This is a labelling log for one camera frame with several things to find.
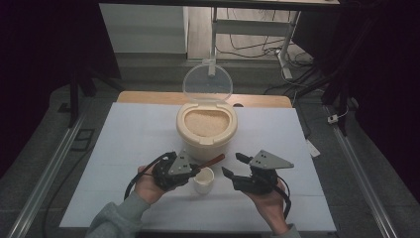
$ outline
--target small white cup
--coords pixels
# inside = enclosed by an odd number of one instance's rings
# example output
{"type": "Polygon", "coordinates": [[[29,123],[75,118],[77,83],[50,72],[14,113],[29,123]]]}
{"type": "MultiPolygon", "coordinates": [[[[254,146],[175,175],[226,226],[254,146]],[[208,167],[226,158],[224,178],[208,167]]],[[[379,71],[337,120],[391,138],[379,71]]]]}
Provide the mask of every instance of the small white cup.
{"type": "Polygon", "coordinates": [[[214,181],[214,173],[213,171],[206,167],[201,169],[200,173],[198,173],[194,177],[194,189],[202,195],[205,195],[210,192],[211,188],[213,187],[214,181]]]}

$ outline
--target orange handle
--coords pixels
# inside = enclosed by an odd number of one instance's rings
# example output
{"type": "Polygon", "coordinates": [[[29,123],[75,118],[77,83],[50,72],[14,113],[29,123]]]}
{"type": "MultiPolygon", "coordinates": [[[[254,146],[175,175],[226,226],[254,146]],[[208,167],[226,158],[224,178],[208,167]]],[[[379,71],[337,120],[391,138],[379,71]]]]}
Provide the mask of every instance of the orange handle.
{"type": "Polygon", "coordinates": [[[213,166],[216,163],[219,163],[221,161],[223,161],[223,159],[225,159],[225,154],[220,154],[218,157],[204,163],[203,165],[199,166],[198,169],[203,169],[209,166],[213,166]]]}

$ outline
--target person's arm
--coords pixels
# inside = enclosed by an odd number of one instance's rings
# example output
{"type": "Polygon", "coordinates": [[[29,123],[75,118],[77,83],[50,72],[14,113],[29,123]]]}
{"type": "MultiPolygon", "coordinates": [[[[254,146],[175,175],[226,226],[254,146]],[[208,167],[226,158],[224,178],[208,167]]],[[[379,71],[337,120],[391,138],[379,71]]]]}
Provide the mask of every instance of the person's arm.
{"type": "MultiPolygon", "coordinates": [[[[281,180],[278,180],[278,187],[284,190],[281,180]]],[[[283,213],[283,197],[276,191],[269,194],[256,195],[244,192],[253,202],[262,218],[272,231],[272,238],[299,238],[295,225],[287,225],[283,213]]]]}
{"type": "MultiPolygon", "coordinates": [[[[152,173],[151,167],[146,174],[152,173]]],[[[135,237],[142,229],[143,212],[151,207],[164,195],[155,185],[154,178],[142,176],[134,191],[120,205],[111,202],[93,219],[86,237],[135,237]]]]}

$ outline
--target white table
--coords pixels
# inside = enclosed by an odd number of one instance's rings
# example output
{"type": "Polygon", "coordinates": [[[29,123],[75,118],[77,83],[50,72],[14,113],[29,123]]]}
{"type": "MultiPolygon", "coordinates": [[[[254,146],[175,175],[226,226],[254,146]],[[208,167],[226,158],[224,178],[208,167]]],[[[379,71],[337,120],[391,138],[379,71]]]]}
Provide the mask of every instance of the white table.
{"type": "MultiPolygon", "coordinates": [[[[87,227],[108,202],[123,201],[139,165],[182,149],[175,129],[178,105],[114,103],[89,163],[61,221],[61,227],[87,227]]],[[[239,127],[226,159],[215,166],[212,191],[200,196],[188,183],[167,193],[145,212],[145,230],[266,232],[269,227],[253,203],[233,190],[220,167],[236,175],[250,174],[235,153],[254,156],[261,149],[294,163],[277,173],[289,184],[291,210],[287,222],[301,231],[335,231],[321,184],[306,147],[296,112],[286,108],[235,108],[239,127]]]]}

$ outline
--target clear plastic lid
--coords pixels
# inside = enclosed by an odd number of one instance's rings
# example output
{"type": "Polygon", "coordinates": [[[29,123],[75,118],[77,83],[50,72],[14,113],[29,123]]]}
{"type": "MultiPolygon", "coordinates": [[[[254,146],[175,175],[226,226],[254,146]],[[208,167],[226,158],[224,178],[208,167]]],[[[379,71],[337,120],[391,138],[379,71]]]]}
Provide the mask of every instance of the clear plastic lid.
{"type": "Polygon", "coordinates": [[[233,91],[232,79],[221,66],[203,63],[185,76],[184,94],[192,101],[226,101],[233,91]]]}

